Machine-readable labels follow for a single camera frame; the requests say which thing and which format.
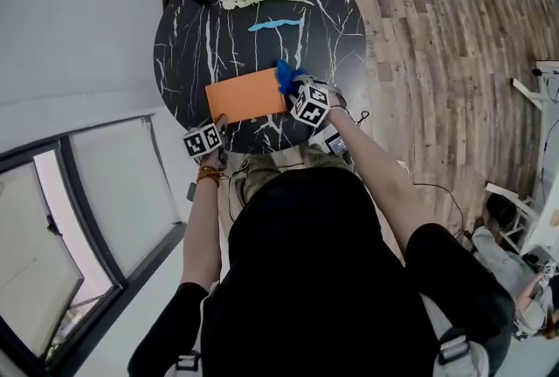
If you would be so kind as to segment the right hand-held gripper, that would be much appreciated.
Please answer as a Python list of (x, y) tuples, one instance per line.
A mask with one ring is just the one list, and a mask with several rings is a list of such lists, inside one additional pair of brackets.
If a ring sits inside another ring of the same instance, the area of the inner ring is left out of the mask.
[(292, 102), (290, 114), (298, 121), (310, 127), (319, 127), (331, 108), (330, 97), (337, 98), (335, 106), (347, 107), (347, 100), (342, 91), (314, 76), (298, 75), (291, 85), (294, 91), (288, 94)]

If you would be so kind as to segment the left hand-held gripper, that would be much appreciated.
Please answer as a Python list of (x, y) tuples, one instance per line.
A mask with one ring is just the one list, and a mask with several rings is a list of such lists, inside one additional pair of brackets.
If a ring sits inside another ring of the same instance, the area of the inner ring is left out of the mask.
[(222, 138), (225, 137), (228, 117), (222, 114), (216, 124), (211, 122), (192, 132), (185, 134), (183, 145), (192, 159), (199, 159), (223, 146)]

